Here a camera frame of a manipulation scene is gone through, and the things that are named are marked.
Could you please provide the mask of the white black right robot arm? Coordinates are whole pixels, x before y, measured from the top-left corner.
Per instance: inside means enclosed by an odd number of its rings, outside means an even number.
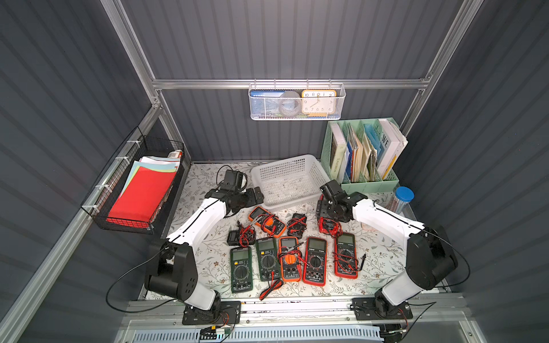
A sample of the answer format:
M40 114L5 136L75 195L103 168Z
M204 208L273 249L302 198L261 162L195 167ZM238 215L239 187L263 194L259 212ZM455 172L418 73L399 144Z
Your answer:
M336 222L367 224L397 242L405 253L405 271L375 293L379 312L391 311L424 290L435 288L458 267L457 252L443 227L409 220L377 204L366 195L347 194L331 180L320 187L322 217Z

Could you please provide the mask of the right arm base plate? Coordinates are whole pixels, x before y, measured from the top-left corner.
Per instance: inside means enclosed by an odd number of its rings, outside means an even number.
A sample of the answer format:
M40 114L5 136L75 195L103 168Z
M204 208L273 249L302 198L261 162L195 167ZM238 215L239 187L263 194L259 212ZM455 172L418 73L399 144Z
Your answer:
M351 300L350 310L356 320L411 320L413 313L407 302L398 306L385 303L375 297L356 297Z

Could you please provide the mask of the orange multimeter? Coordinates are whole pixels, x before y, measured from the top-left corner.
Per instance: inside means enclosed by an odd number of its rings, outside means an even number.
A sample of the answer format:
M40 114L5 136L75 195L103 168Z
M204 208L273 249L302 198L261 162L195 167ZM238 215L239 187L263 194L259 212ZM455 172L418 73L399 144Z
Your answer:
M279 238L279 263L284 282L301 280L301 251L297 237Z

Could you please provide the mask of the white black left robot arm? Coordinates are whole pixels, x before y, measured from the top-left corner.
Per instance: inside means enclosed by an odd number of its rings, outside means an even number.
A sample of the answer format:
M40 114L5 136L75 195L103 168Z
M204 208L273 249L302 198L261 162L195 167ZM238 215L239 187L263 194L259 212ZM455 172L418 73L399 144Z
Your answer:
M199 281L196 249L230 212L237 214L263 201L259 187L208 191L199 209L178 230L150 247L157 255L146 264L145 289L200 310L211 310L217 293Z

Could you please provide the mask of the red ANENG multimeter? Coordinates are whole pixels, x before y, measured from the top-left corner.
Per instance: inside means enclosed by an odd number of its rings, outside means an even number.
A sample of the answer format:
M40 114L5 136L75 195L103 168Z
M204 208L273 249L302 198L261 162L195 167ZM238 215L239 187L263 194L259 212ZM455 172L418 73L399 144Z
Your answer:
M324 239L309 237L305 248L305 268L303 282L317 287L326 284L327 242Z
M358 278L359 266L353 234L343 232L335 239L334 268L338 277L349 280Z

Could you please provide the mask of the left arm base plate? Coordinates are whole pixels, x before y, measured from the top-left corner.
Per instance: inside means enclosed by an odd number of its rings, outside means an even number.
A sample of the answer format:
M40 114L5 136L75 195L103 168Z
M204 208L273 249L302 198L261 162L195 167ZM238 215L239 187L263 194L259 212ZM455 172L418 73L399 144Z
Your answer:
M214 304L211 310L201 310L187 306L184 311L182 324L190 325L218 325L238 324L240 322L242 303L239 301L223 301Z

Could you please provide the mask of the small red multimeter with leads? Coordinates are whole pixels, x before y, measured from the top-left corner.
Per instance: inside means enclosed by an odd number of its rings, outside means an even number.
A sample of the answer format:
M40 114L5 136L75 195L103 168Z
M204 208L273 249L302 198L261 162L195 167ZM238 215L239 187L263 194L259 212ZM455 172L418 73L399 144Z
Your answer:
M319 233L331 236L337 239L343 234L343 229L340 222L327 217L320 217L317 220Z

